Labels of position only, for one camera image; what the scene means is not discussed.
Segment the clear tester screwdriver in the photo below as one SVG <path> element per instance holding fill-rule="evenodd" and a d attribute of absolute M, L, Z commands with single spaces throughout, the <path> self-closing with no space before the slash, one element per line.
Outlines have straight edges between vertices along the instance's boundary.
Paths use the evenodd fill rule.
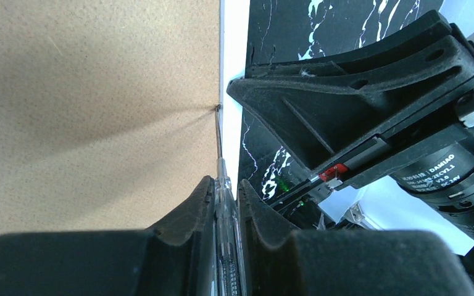
<path fill-rule="evenodd" d="M 215 178 L 214 230 L 218 295 L 247 295 L 243 240 L 238 205 L 233 197 L 222 153 L 221 105 L 215 107 L 217 177 Z"/>

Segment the white picture frame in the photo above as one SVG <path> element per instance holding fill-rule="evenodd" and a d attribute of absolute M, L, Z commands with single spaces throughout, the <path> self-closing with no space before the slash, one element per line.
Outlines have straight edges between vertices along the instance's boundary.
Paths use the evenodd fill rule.
<path fill-rule="evenodd" d="M 0 1 L 0 234 L 143 228 L 215 173 L 220 1 Z"/>

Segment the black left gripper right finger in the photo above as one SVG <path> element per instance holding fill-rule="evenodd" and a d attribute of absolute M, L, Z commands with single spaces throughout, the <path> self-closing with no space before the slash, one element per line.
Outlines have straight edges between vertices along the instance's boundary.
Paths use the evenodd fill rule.
<path fill-rule="evenodd" d="M 302 230 L 238 186 L 249 295 L 474 295 L 460 260 L 426 231 Z"/>

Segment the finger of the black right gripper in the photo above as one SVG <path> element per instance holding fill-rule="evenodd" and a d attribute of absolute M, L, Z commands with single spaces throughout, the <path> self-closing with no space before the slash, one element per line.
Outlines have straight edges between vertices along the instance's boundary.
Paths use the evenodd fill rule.
<path fill-rule="evenodd" d="M 306 66 L 338 63 L 340 72 L 359 72 L 366 59 L 381 65 L 417 53 L 427 59 L 432 45 L 452 34 L 436 10 L 252 9 L 244 77 L 299 76 Z"/>

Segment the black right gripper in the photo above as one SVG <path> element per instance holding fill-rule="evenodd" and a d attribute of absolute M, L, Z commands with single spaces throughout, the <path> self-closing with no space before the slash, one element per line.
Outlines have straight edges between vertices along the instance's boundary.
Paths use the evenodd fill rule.
<path fill-rule="evenodd" d="M 474 238 L 474 43 L 451 35 L 381 41 L 331 57 L 255 65 L 227 92 L 311 173 L 315 187 L 385 176 Z"/>

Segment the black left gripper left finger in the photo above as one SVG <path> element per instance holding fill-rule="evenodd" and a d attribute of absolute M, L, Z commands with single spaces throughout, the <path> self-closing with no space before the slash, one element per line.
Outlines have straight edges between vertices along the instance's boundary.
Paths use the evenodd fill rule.
<path fill-rule="evenodd" d="M 0 295 L 210 295 L 214 180 L 146 229 L 0 235 Z"/>

